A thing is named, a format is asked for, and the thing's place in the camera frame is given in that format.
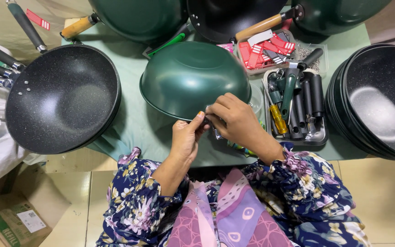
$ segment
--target table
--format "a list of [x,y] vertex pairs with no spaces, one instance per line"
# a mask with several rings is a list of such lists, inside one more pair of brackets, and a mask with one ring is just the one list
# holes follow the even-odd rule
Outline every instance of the table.
[[[310,37],[302,34],[293,24],[290,31],[296,39],[305,43],[327,44],[329,71],[323,76],[324,92],[333,72],[345,59],[359,48],[370,45],[365,25],[331,37]],[[97,24],[79,35],[80,40],[102,50],[117,67],[122,85],[122,103],[111,127],[88,147],[105,153],[115,160],[123,153],[138,146],[145,159],[162,161],[170,151],[172,125],[175,119],[153,109],[140,95],[139,80],[147,64],[142,55],[146,46],[129,41],[115,34],[106,25]],[[262,74],[250,76],[250,83],[262,88]],[[258,118],[264,121],[264,109]],[[366,153],[344,140],[329,124],[329,141],[318,147],[296,147],[296,151],[307,150],[320,154],[326,160],[350,160],[365,158]],[[246,158],[242,153],[227,147],[225,140],[217,141],[207,132],[199,143],[199,151],[192,167],[215,165],[248,164],[255,157]]]

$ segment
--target yellow screwdriver handle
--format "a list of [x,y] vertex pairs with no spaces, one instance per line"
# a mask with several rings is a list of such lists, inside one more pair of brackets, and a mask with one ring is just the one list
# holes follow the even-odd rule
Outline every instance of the yellow screwdriver handle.
[[286,127],[286,122],[281,117],[280,110],[278,110],[277,104],[273,104],[269,107],[269,110],[272,113],[272,116],[275,120],[275,125],[277,126],[278,133],[285,134],[288,132],[288,128]]

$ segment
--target person's left hand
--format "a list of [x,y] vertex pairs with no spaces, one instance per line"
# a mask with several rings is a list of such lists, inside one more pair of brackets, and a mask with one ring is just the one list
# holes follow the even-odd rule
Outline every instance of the person's left hand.
[[199,112],[190,122],[178,120],[173,125],[172,149],[169,158],[184,162],[190,165],[198,154],[198,142],[202,134],[210,126],[208,124],[201,126],[204,121],[205,113]]

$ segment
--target navy floral fabric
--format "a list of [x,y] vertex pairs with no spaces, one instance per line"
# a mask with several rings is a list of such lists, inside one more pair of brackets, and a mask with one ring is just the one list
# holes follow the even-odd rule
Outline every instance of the navy floral fabric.
[[[271,166],[258,160],[241,171],[288,238],[302,247],[371,246],[365,226],[351,213],[355,208],[352,196],[333,166],[314,153],[293,153],[291,143],[281,144],[286,160],[276,160]],[[141,160],[140,153],[135,147],[118,161],[118,173],[107,190],[109,209],[97,246],[167,246],[189,177],[173,197],[160,196],[160,184],[151,173],[161,163]],[[206,182],[214,219],[221,184],[222,178]]]

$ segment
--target cardboard box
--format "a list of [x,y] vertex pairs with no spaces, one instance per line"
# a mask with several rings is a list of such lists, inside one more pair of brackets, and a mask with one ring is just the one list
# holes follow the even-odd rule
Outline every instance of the cardboard box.
[[0,196],[0,247],[38,247],[52,229],[22,196]]

